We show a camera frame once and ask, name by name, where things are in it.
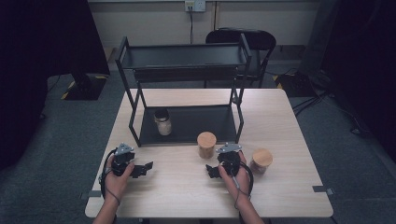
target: black chair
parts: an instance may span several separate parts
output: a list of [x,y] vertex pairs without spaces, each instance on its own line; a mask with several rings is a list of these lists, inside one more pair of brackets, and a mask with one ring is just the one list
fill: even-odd
[[[260,81],[259,88],[262,87],[265,69],[269,57],[276,46],[276,39],[273,35],[262,30],[249,30],[240,28],[219,28],[210,32],[206,36],[206,44],[210,43],[236,43],[239,42],[240,35],[244,34],[247,44],[250,47],[252,58],[247,71],[247,80],[250,85],[253,81]],[[266,51],[265,57],[261,58],[261,51]],[[242,79],[245,66],[238,67],[236,79]]]

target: wooden table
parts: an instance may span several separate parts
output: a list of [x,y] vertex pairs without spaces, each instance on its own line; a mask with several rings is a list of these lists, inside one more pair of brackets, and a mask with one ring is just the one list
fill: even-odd
[[[145,96],[154,105],[208,105],[227,101],[230,90],[148,89]],[[134,122],[137,131],[140,130],[143,106],[138,108],[141,109],[136,112]],[[259,147],[268,148],[274,156],[265,175],[255,175],[251,201],[259,215],[330,217],[332,206],[326,192],[313,190],[313,186],[322,186],[322,182],[285,92],[247,89],[242,109],[245,130],[239,144],[247,162],[251,161],[253,150]],[[110,150],[124,142],[134,147],[135,164],[154,161],[154,166],[146,176],[129,180],[118,217],[238,217],[222,180],[209,178],[205,169],[206,164],[217,165],[217,155],[201,159],[197,145],[137,147],[128,128],[131,113],[128,97],[124,95],[104,159]],[[94,182],[92,190],[100,190],[98,181]],[[96,217],[102,203],[102,198],[90,198],[86,215]]]

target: black curtain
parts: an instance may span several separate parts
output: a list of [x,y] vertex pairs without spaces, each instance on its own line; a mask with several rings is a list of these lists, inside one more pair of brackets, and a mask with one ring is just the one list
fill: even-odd
[[39,121],[51,76],[109,75],[85,0],[0,3],[0,168],[15,163]]
[[323,69],[396,161],[396,1],[344,0]]

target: black cloth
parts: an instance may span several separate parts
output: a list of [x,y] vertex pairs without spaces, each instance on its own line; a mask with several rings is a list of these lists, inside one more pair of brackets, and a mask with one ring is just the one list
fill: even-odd
[[85,0],[0,3],[0,168],[15,163],[39,121],[51,76],[109,75]]

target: jar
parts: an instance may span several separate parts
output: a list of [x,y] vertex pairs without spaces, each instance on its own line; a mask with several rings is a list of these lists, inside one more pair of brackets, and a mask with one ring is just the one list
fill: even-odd
[[254,150],[249,167],[253,173],[263,175],[272,161],[271,152],[268,149],[259,148]]
[[215,144],[217,138],[213,133],[204,132],[200,133],[197,137],[199,156],[202,159],[210,159],[215,153]]
[[158,109],[154,113],[154,120],[157,123],[160,135],[169,135],[172,132],[172,123],[167,109]]

